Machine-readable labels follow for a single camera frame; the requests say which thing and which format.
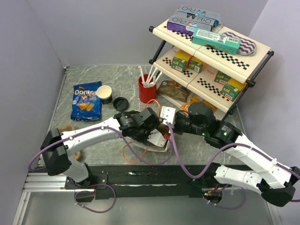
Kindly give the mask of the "paper coffee cup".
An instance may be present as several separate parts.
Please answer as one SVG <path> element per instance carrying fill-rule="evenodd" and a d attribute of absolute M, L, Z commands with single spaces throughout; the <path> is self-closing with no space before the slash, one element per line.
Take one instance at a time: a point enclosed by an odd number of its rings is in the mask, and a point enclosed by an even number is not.
<path fill-rule="evenodd" d="M 102 85 L 97 89 L 97 96 L 103 105 L 110 105 L 113 101 L 112 88 L 108 85 Z"/>

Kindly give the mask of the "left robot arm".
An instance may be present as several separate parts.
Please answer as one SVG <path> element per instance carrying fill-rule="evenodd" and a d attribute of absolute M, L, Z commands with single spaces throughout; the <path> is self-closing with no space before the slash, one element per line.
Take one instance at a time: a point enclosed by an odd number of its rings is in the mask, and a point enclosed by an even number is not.
<path fill-rule="evenodd" d="M 145 146 L 147 150 L 163 149 L 168 140 L 158 129 L 160 119 L 152 108 L 142 111 L 120 112 L 98 124 L 78 130 L 60 132 L 51 129 L 42 145 L 41 154 L 49 176 L 64 174 L 73 179 L 81 188 L 92 185 L 93 177 L 84 163 L 72 156 L 92 145 L 129 137 L 130 141 Z"/>

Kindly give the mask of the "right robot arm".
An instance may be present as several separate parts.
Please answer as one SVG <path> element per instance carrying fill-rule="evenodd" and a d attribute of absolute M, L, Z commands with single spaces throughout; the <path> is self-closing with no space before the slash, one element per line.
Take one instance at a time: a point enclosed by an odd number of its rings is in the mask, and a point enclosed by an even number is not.
<path fill-rule="evenodd" d="M 300 180 L 299 168 L 288 167 L 266 154 L 233 124 L 217 120 L 212 109 L 204 103 L 193 103 L 188 112 L 163 106 L 160 117 L 169 127 L 171 143 L 180 166 L 190 178 L 198 180 L 204 176 L 205 183 L 210 187 L 226 184 L 251 190 L 278 207 L 299 202 L 294 199 L 294 184 Z M 175 133 L 203 136 L 206 143 L 218 149 L 198 175 L 191 174 L 184 165 L 175 142 Z M 234 156 L 250 170 L 241 171 L 214 163 L 213 160 L 221 152 Z"/>

